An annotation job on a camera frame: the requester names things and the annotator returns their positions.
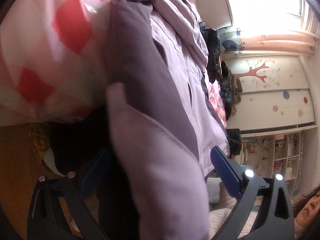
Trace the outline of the lilac purple padded jacket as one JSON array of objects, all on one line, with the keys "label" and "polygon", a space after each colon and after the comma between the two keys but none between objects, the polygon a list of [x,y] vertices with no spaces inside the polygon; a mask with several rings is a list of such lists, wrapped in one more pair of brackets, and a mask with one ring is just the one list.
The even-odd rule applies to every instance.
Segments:
[{"label": "lilac purple padded jacket", "polygon": [[141,239],[207,239],[210,151],[229,154],[208,100],[208,51],[186,0],[112,0],[110,134]]}]

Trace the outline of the dark clothes pile by bed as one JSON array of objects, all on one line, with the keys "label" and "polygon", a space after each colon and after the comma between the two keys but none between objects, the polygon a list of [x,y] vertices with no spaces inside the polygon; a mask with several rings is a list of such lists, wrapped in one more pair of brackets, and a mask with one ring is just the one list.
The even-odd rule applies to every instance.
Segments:
[{"label": "dark clothes pile by bed", "polygon": [[226,120],[235,115],[235,105],[241,101],[243,92],[240,79],[227,67],[225,61],[221,62],[220,96],[225,109]]}]

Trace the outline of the bright bedroom window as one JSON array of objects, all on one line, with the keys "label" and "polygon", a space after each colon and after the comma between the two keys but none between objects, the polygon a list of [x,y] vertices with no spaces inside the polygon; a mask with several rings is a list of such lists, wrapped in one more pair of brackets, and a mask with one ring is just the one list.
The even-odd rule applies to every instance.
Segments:
[{"label": "bright bedroom window", "polygon": [[308,30],[305,0],[228,0],[233,26],[241,30]]}]

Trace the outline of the cluttered white bookshelf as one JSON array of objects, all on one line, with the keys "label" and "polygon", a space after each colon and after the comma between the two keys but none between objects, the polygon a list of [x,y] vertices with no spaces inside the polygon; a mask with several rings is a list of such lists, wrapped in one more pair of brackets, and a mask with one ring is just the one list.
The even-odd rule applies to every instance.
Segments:
[{"label": "cluttered white bookshelf", "polygon": [[237,161],[257,175],[284,177],[289,194],[299,193],[298,182],[303,160],[303,132],[255,133],[241,136]]}]

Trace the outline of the white wardrobe with tree decal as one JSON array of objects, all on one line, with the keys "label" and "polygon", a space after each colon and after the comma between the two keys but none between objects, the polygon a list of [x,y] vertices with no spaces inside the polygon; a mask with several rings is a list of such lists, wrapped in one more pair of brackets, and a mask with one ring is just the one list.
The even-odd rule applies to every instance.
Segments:
[{"label": "white wardrobe with tree decal", "polygon": [[240,81],[240,102],[227,126],[243,132],[265,131],[316,122],[313,101],[297,57],[249,57],[226,61]]}]

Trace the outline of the black garment on bed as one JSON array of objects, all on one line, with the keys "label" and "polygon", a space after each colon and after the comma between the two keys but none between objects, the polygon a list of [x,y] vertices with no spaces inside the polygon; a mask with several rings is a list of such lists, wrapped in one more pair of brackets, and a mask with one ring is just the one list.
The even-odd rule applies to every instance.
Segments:
[{"label": "black garment on bed", "polygon": [[220,39],[218,33],[213,28],[208,28],[204,22],[199,23],[201,34],[208,49],[207,73],[210,83],[220,79]]}]

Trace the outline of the pink window curtain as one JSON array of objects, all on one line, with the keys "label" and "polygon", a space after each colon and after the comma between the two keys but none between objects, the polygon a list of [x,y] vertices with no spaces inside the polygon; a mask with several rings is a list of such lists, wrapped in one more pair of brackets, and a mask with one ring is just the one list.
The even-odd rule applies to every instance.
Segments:
[{"label": "pink window curtain", "polygon": [[242,51],[253,53],[282,53],[311,56],[319,37],[305,31],[272,31],[264,34],[242,33],[240,36]]}]

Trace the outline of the pink checkered bed cover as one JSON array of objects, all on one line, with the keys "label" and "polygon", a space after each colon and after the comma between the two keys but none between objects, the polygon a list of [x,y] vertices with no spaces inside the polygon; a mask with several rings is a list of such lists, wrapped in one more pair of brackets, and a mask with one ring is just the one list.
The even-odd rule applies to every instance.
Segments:
[{"label": "pink checkered bed cover", "polygon": [[[74,122],[106,105],[112,0],[3,0],[1,126]],[[194,0],[186,0],[199,24]],[[208,100],[226,126],[219,91]]]}]

